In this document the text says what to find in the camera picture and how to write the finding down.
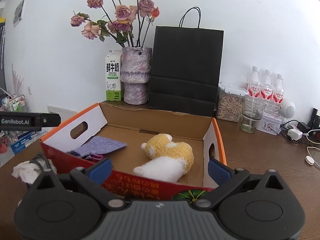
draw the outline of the white speaker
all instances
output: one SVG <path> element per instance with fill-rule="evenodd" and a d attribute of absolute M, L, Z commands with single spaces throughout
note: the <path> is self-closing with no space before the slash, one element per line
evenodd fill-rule
<path fill-rule="evenodd" d="M 292 118 L 296 112 L 296 106 L 290 100 L 283 99 L 280 108 L 280 114 L 284 118 Z"/>

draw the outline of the milk carton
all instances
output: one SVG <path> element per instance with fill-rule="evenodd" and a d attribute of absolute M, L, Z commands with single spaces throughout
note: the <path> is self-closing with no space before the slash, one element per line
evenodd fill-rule
<path fill-rule="evenodd" d="M 122 50 L 109 50 L 106 56 L 106 94 L 108 101 L 121 101 L 124 84 L 120 81 Z"/>

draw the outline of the white wall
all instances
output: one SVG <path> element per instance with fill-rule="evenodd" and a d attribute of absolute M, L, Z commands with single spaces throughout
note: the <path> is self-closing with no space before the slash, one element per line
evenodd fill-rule
<path fill-rule="evenodd" d="M 75 12 L 100 19 L 100 9 L 86 0 L 27 0 L 23 20 L 12 26 L 13 12 L 21 0 L 6 2 L 5 76 L 13 90 L 11 63 L 25 78 L 23 92 L 31 111 L 47 105 L 80 111 L 105 99 L 104 58 L 109 49 L 120 48 L 113 39 L 89 41 L 72 28 Z M 135 0 L 122 0 L 134 4 Z M 157 25 L 178 26 L 192 6 L 202 11 L 202 28 L 225 31 L 220 81 L 243 85 L 252 65 L 284 75 L 285 98 L 297 107 L 296 118 L 309 119 L 320 108 L 320 1 L 319 0 L 153 0 L 159 6 Z M 110 0 L 106 8 L 113 15 Z M 186 17 L 185 27 L 196 27 L 197 12 Z M 155 27 L 146 46 L 151 47 Z"/>

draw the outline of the bag handle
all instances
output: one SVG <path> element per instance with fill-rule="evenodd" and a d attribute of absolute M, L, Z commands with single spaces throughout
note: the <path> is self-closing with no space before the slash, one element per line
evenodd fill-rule
<path fill-rule="evenodd" d="M 192 9 L 196 9 L 196 10 L 198 11 L 198 14 L 199 14 L 198 28 L 200 27 L 201 10 L 200 10 L 200 8 L 199 8 L 198 6 L 195 6 L 195 7 L 190 8 L 190 9 L 182 16 L 182 18 L 181 18 L 181 20 L 180 20 L 180 23 L 179 23 L 179 27 L 182 27 L 184 18 L 186 17 L 187 13 L 188 13 L 189 11 L 191 11 Z"/>

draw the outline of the glass cup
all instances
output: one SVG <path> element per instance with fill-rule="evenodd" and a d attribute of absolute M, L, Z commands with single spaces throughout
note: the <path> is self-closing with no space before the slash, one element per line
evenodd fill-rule
<path fill-rule="evenodd" d="M 249 133 L 256 130 L 258 121 L 262 118 L 267 104 L 258 98 L 244 97 L 241 112 L 240 128 Z"/>

